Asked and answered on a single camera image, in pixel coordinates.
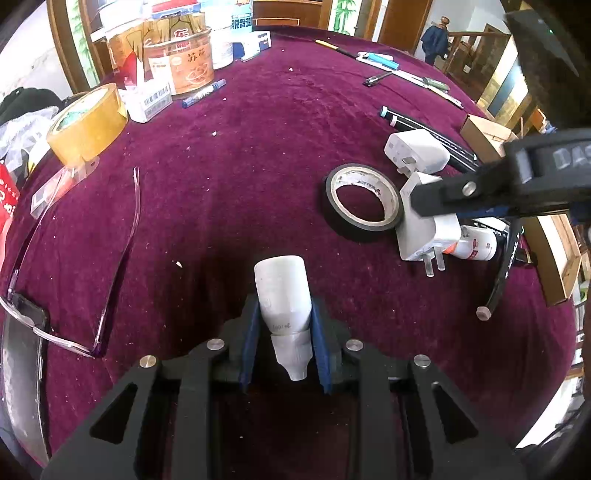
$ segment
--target black tape roll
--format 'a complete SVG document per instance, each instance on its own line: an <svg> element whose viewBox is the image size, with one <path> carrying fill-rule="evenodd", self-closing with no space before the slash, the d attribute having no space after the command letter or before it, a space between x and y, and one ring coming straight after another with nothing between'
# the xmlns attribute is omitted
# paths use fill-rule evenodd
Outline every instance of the black tape roll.
<svg viewBox="0 0 591 480"><path fill-rule="evenodd" d="M384 207L384 220L370 222L348 211L336 194L337 189L345 185L356 185L372 192ZM404 213L402 197L394 184L378 170L356 163L342 165L330 172L323 185L322 197L324 217L329 225L339 235L356 242L371 242L393 230Z"/></svg>

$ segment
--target wooden door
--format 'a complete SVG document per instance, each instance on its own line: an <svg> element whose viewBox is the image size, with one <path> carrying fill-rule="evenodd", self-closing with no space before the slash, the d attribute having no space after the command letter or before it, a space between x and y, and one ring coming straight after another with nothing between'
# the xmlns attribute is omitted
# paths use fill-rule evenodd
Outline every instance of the wooden door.
<svg viewBox="0 0 591 480"><path fill-rule="evenodd" d="M433 0L389 0L378 41L414 53Z"/></svg>
<svg viewBox="0 0 591 480"><path fill-rule="evenodd" d="M314 0L255 0L253 25L299 25L318 28L322 1Z"/></svg>

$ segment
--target eyeglasses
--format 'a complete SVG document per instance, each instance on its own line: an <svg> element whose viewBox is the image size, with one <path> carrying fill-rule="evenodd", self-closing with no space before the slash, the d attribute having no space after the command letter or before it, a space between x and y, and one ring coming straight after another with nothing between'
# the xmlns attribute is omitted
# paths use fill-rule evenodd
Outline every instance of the eyeglasses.
<svg viewBox="0 0 591 480"><path fill-rule="evenodd" d="M129 237L127 239L127 243L125 244L125 248L123 250L123 253L121 254L119 264L117 266L117 269L115 270L115 275L113 277L113 281L111 282L111 287L110 287L109 293L107 295L107 300L106 300L105 306L104 306L102 312L100 313L99 326L96 330L95 342L94 342L94 345L92 346L92 348L87 348L83 345L80 345L79 343L71 342L70 340L65 340L63 338L59 338L59 337L56 337L55 335L45 332L44 330L40 329L30 317L20 313L18 308L15 307L14 303L12 302L12 295L14 293L14 287L17 282L18 272L22 266L24 258L27 256L29 246L31 245L31 241L33 240L33 237L35 237L35 233L39 229L39 226L43 222L43 218L45 217L47 211L50 209L51 205L53 204L53 202L56 198L56 194L58 192L57 187L56 187L56 191L53 193L53 196L52 196L50 202L48 203L47 208L45 209L45 211L43 212L43 214L39 218L39 221L37 222L37 225L35 226L32 234L29 236L28 241L25 241L25 243L21 247L21 251L15 261L15 267L13 268L13 271L12 271L12 276L11 276L10 284L9 284L9 288L8 288L8 295L7 295L8 298L5 299L4 297L0 296L0 305L2 306L2 308L4 308L4 310L6 310L6 312L9 315L11 315L15 320L19 321L20 323L22 323L26 327L30 328L35 335L47 340L50 343L53 343L57 346L65 348L66 350L69 350L70 352L74 352L74 353L77 353L78 355L86 356L89 358L96 358L97 356L99 356L102 351L102 344L103 344L103 340L105 338L106 318L107 318L108 312L111 311L111 307L112 307L113 301L116 296L115 295L115 286L119 283L119 278L121 276L123 266L125 264L125 260L129 254L129 249L131 247L135 233L138 229L139 214L141 211L141 194L140 194L140 188L139 188L139 168L138 167L134 168L134 189L135 189L134 222L131 226L131 231L129 233Z"/></svg>

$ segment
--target white plastic bottle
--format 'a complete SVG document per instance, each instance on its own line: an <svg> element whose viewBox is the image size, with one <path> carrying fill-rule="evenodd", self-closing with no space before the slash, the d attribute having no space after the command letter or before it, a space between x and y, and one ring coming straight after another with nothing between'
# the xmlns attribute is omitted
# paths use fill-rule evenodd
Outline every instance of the white plastic bottle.
<svg viewBox="0 0 591 480"><path fill-rule="evenodd" d="M312 299L302 257L267 258L255 265L261 316L271 331L277 362L293 381L306 378L312 359Z"/></svg>

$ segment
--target purple tablecloth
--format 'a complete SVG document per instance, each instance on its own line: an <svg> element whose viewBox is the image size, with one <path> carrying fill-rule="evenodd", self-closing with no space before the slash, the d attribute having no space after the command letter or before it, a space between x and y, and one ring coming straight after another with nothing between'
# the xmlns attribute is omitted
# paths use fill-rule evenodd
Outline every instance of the purple tablecloth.
<svg viewBox="0 0 591 480"><path fill-rule="evenodd" d="M355 336L399 358L427 354L510 442L555 393L573 357L573 309L546 307L535 270L511 271L494 317L483 323L475 310L488 298L498 262L450 257L447 271L427 278L421 263L400 259L394 234L370 245L345 240L319 207L322 179L343 163L376 167L404 184L384 155L394 130L378 116L382 105L460 143L462 122L466 113L479 114L476 106L455 85L451 94L465 111L393 76L364 87L379 72L315 38L353 52L389 53L408 72L450 83L389 47L280 27L270 50L217 72L228 81L220 92L187 110L175 102L145 125L130 121L96 172L48 213L17 285L49 311L58 335L91 345L131 228L132 169L140 167L141 220L106 356L48 350L54 450L140 357L185 354L238 316L255 289L255 262L281 254L305 259L313 294ZM46 158L22 192L3 292L33 225L31 196L59 167L53 155ZM343 477L347 409L302 388L267 397L255 389L224 403L231 418L223 428L228 475Z"/></svg>

